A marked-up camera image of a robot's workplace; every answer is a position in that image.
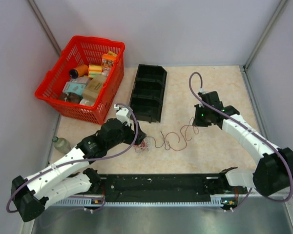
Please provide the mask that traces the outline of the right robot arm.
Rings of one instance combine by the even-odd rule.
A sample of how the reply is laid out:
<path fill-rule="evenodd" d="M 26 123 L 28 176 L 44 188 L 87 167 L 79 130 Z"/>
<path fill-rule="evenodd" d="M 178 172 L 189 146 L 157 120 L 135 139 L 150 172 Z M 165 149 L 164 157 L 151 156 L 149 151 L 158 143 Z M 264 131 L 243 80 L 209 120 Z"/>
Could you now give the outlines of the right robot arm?
<path fill-rule="evenodd" d="M 287 187 L 293 188 L 293 151 L 280 148 L 252 128 L 233 106 L 224 106 L 216 91 L 198 94 L 202 103 L 195 106 L 194 126 L 218 126 L 231 135 L 253 158 L 256 168 L 229 168 L 218 180 L 224 193 L 236 186 L 255 188 L 261 195 L 270 196 Z"/>

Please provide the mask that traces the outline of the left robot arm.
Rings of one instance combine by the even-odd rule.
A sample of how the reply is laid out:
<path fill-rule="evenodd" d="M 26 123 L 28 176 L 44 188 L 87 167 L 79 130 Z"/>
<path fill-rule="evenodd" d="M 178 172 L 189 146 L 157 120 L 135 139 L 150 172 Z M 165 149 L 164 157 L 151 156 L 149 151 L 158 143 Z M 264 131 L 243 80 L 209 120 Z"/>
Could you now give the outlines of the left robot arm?
<path fill-rule="evenodd" d="M 139 122 L 131 125 L 128 121 L 110 118 L 96 133 L 83 138 L 55 163 L 28 177 L 14 178 L 10 201 L 21 219 L 28 222 L 59 200 L 87 191 L 96 193 L 101 182 L 94 173 L 73 173 L 104 159 L 113 147 L 122 143 L 129 147 L 139 145 L 146 136 Z"/>

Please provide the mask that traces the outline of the black three-compartment tray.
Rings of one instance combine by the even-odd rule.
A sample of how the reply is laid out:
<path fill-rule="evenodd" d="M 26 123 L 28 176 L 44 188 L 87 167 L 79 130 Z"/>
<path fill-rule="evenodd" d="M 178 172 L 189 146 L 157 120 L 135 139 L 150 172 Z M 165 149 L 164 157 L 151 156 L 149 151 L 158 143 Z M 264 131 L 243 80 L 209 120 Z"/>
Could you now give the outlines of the black three-compartment tray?
<path fill-rule="evenodd" d="M 161 121 L 166 79 L 167 71 L 162 66 L 138 65 L 129 102 L 137 120 Z"/>

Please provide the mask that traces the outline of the white cup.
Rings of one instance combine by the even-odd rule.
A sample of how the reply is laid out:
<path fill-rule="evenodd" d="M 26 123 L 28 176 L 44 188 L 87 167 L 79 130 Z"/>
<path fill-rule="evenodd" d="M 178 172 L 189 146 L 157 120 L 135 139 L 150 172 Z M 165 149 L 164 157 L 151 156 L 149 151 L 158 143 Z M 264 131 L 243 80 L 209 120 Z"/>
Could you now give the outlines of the white cup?
<path fill-rule="evenodd" d="M 92 102 L 92 101 L 90 101 L 90 100 L 87 100 L 87 99 L 85 99 L 85 98 L 83 98 L 83 99 L 80 101 L 79 104 L 82 105 L 82 106 L 87 106 L 87 107 L 92 107 L 92 106 L 94 106 L 94 102 Z"/>

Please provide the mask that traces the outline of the brown cardboard box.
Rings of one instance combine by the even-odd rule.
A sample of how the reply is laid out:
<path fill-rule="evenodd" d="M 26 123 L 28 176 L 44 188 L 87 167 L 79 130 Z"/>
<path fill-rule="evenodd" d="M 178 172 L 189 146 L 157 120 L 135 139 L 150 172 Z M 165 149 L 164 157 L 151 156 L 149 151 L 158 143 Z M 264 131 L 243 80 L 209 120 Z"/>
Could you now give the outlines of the brown cardboard box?
<path fill-rule="evenodd" d="M 106 81 L 106 77 L 103 75 L 96 75 L 84 88 L 82 96 L 84 99 L 91 102 L 95 102 L 103 85 Z"/>

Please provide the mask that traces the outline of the pink packet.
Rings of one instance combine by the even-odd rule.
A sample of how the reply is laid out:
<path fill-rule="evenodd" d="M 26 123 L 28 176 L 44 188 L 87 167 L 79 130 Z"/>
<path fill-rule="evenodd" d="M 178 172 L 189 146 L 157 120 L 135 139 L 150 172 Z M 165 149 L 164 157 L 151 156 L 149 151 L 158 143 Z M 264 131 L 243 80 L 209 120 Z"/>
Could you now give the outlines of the pink packet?
<path fill-rule="evenodd" d="M 88 76 L 83 76 L 83 77 L 71 79 L 71 82 L 80 83 L 80 84 L 88 84 L 90 81 L 91 81 L 91 78 L 89 78 Z"/>

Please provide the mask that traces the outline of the dark brown round item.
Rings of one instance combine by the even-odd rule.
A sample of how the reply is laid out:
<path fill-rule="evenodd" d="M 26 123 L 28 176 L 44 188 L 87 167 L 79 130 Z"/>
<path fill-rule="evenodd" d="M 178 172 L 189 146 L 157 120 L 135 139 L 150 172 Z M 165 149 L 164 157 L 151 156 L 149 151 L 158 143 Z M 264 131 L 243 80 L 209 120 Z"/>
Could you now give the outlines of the dark brown round item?
<path fill-rule="evenodd" d="M 70 102 L 74 104 L 79 104 L 82 98 L 76 93 L 69 92 L 69 93 L 62 93 L 59 96 L 58 100 L 61 100 L 64 102 Z"/>

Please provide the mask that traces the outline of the yellow green sponge pack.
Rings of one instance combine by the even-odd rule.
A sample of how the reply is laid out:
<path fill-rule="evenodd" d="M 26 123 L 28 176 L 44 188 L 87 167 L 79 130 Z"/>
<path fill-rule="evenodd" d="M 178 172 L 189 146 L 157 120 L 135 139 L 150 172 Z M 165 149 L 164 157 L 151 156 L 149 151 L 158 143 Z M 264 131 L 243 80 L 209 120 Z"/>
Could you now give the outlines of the yellow green sponge pack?
<path fill-rule="evenodd" d="M 90 64 L 88 66 L 88 72 L 87 72 L 88 77 L 93 78 L 96 75 L 101 75 L 101 74 L 102 74 L 102 66 L 94 65 L 94 64 Z"/>

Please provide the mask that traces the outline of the orange snack box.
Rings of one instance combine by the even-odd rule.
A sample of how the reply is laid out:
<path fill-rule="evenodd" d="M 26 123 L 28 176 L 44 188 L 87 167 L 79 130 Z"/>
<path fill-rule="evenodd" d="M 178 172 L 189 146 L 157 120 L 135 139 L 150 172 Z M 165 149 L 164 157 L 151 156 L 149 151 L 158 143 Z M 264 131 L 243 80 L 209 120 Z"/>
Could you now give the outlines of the orange snack box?
<path fill-rule="evenodd" d="M 102 71 L 103 72 L 110 71 L 116 61 L 116 58 L 117 58 L 117 54 L 112 51 L 108 51 L 107 54 L 103 54 L 102 55 Z"/>

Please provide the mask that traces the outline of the teal packet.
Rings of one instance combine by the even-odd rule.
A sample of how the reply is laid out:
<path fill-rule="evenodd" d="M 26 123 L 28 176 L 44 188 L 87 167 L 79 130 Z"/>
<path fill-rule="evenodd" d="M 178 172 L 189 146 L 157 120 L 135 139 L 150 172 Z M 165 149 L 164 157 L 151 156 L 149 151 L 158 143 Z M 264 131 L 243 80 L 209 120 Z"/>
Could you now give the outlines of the teal packet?
<path fill-rule="evenodd" d="M 75 93 L 82 96 L 85 87 L 86 84 L 84 83 L 67 82 L 63 88 L 63 93 Z"/>

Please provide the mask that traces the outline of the orange bottle black cap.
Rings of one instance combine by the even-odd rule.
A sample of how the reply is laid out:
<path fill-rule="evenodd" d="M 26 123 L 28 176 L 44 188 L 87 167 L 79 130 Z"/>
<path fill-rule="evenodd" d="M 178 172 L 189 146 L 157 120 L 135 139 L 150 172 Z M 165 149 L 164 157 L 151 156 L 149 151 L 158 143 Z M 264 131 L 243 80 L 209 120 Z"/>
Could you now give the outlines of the orange bottle black cap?
<path fill-rule="evenodd" d="M 76 79 L 86 75 L 88 72 L 88 66 L 86 64 L 75 67 L 69 71 L 69 75 L 72 79 Z"/>

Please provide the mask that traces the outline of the red plastic basket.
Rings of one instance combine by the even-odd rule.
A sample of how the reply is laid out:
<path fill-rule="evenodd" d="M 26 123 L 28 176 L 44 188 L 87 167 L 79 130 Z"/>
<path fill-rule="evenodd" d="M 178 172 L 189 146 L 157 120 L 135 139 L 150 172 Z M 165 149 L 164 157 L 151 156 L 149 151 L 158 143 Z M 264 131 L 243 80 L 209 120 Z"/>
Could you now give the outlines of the red plastic basket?
<path fill-rule="evenodd" d="M 73 36 L 53 68 L 48 71 L 35 91 L 35 97 L 45 101 L 62 116 L 95 124 L 103 124 L 124 77 L 125 44 L 98 37 Z M 100 65 L 102 55 L 112 51 L 116 61 L 93 106 L 64 102 L 59 99 L 70 81 L 69 70 L 83 64 Z"/>

